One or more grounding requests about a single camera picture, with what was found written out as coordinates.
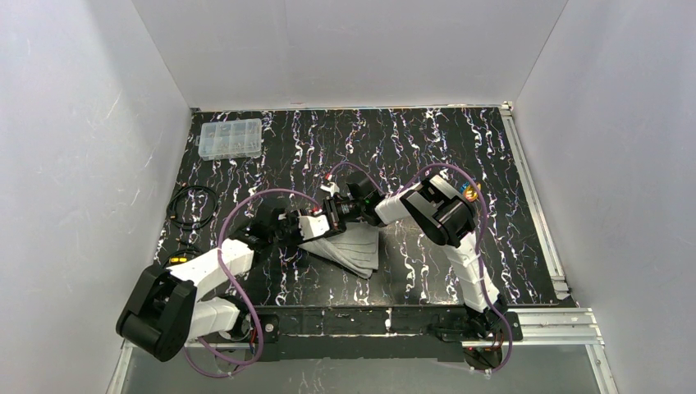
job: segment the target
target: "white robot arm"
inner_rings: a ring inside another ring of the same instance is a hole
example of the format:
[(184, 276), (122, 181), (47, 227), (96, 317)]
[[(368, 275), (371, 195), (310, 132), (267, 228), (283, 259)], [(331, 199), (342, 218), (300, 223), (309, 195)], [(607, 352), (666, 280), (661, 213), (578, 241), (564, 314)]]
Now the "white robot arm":
[[(346, 230), (346, 222), (383, 227), (413, 218), (444, 250), (459, 278), (465, 305), (479, 326), (490, 329), (495, 322), (490, 318), (481, 281), (489, 300), (504, 300), (485, 270), (480, 276), (479, 257), (474, 252), (474, 206), (440, 176), (431, 176), (388, 198), (360, 173), (351, 174), (347, 185), (350, 197), (339, 195), (334, 185), (328, 189), (330, 195), (323, 208), (312, 213), (287, 212), (284, 206), (273, 206), (277, 202), (262, 204), (249, 226), (237, 231), (234, 239), (223, 241), (223, 263), (233, 275), (240, 275), (251, 269), (258, 248), (278, 243), (299, 245), (333, 236)], [(227, 280), (218, 263), (218, 249), (171, 268), (147, 267), (118, 319), (117, 333), (158, 360), (167, 361), (190, 339), (231, 331), (240, 316), (237, 306), (218, 297), (202, 301)]]

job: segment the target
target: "gray cloth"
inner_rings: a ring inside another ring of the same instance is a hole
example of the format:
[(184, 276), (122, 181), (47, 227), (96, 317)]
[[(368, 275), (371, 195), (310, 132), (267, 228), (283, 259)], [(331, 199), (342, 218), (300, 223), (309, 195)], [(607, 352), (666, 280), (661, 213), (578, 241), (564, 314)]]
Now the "gray cloth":
[(368, 279), (378, 268), (379, 230), (367, 223), (347, 223), (346, 232), (305, 242), (300, 248)]

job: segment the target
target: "floor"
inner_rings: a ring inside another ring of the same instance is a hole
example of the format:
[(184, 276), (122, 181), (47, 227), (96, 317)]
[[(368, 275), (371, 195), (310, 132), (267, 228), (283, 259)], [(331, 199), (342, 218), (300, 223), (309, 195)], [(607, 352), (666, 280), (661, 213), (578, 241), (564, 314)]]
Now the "floor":
[[(202, 161), (196, 142), (210, 121), (260, 118), (263, 155)], [(200, 231), (163, 225), (155, 260), (162, 262), (186, 239), (202, 250), (216, 245), (224, 217), (250, 190), (273, 187), (316, 195), (333, 164), (348, 160), (369, 171), (384, 190), (394, 191), (422, 166), (452, 163), (480, 182), (491, 211), (483, 255), (493, 282), (517, 305), (557, 303), (531, 212), (522, 190), (497, 108), (409, 108), (271, 112), (198, 112), (175, 190), (205, 185), (222, 200), (218, 218)], [(343, 185), (348, 170), (338, 172)], [(441, 175), (459, 189), (464, 181)], [(293, 206), (307, 204), (291, 198)], [(189, 200), (183, 214), (211, 209), (204, 199)], [(253, 209), (245, 211), (247, 216)], [(414, 222), (380, 230), (380, 266), (364, 280), (297, 248), (276, 248), (258, 256), (241, 281), (256, 305), (458, 305), (457, 279), (445, 255)]]

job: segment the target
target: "clear plastic organizer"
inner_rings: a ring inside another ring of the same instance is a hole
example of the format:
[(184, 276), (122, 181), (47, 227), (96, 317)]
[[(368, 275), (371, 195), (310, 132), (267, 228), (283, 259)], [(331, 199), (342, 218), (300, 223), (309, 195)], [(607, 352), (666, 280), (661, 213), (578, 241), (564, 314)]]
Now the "clear plastic organizer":
[(198, 155), (203, 160), (261, 156), (261, 119), (204, 123)]

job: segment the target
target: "white enclosure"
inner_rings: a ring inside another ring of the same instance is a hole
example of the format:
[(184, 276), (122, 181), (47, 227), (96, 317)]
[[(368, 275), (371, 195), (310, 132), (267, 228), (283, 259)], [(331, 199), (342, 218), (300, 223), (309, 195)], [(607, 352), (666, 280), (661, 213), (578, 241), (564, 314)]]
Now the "white enclosure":
[(569, 1), (515, 119), (622, 392), (694, 392), (696, 2)]
[(189, 108), (512, 101), (616, 385), (694, 392), (694, 15), (678, 0), (0, 0), (2, 391), (107, 387)]
[(566, 0), (134, 0), (191, 107), (517, 97)]
[(104, 392), (190, 124), (130, 1), (0, 2), (6, 393)]

